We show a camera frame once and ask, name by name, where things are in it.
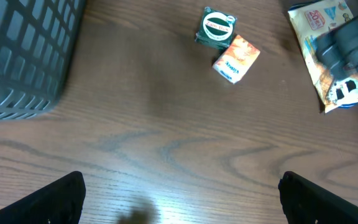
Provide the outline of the wet wipes pack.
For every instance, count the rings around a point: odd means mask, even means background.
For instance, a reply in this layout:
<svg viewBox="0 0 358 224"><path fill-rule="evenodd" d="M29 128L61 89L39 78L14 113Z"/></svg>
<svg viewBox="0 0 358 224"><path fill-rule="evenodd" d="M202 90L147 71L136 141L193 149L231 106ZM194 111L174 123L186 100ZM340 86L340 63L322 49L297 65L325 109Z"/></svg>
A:
<svg viewBox="0 0 358 224"><path fill-rule="evenodd" d="M288 16L325 112L358 104L358 73L348 65L345 70L349 72L349 76L343 80L335 80L316 58L316 39L357 17L353 15L347 2L324 0L300 4L290 8Z"/></svg>

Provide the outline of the orange Kleenex tissue pack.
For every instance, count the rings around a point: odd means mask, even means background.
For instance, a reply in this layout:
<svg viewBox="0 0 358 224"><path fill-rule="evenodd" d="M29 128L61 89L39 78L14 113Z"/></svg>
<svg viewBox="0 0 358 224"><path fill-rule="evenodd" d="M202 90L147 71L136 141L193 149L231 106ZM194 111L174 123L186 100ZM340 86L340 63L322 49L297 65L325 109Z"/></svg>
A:
<svg viewBox="0 0 358 224"><path fill-rule="evenodd" d="M260 55L260 50L240 35L236 35L231 45L214 62L213 68L232 84L236 84L247 73Z"/></svg>

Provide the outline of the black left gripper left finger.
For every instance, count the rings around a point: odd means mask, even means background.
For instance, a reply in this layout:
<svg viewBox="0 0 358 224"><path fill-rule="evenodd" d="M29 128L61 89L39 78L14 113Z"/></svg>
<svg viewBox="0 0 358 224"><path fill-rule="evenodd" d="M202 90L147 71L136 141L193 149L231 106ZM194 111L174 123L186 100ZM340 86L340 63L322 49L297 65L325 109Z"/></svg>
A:
<svg viewBox="0 0 358 224"><path fill-rule="evenodd" d="M85 196L83 174L74 171L0 209L0 224L77 224Z"/></svg>

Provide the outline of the round sticker item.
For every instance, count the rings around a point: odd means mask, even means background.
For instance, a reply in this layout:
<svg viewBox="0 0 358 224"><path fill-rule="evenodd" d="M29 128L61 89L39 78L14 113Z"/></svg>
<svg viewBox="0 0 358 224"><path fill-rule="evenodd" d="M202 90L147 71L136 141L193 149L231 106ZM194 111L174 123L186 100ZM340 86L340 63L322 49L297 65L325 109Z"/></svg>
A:
<svg viewBox="0 0 358 224"><path fill-rule="evenodd" d="M195 42L218 50L227 49L234 37L237 17L205 7Z"/></svg>

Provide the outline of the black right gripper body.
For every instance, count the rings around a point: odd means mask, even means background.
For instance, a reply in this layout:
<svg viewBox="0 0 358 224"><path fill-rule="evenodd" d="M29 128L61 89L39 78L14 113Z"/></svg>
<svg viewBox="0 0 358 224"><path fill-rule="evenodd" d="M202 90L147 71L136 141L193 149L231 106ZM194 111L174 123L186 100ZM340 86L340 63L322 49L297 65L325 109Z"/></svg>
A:
<svg viewBox="0 0 358 224"><path fill-rule="evenodd" d="M335 80L349 76L346 66L358 73L358 16L316 39L316 58Z"/></svg>

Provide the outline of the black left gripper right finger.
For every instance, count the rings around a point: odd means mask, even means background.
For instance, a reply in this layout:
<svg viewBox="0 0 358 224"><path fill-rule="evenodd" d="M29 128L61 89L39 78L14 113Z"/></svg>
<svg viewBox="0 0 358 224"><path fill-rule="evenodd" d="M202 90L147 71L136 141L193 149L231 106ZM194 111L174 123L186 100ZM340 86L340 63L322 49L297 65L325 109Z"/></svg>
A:
<svg viewBox="0 0 358 224"><path fill-rule="evenodd" d="M358 224L358 206L292 171L284 173L278 189L290 224Z"/></svg>

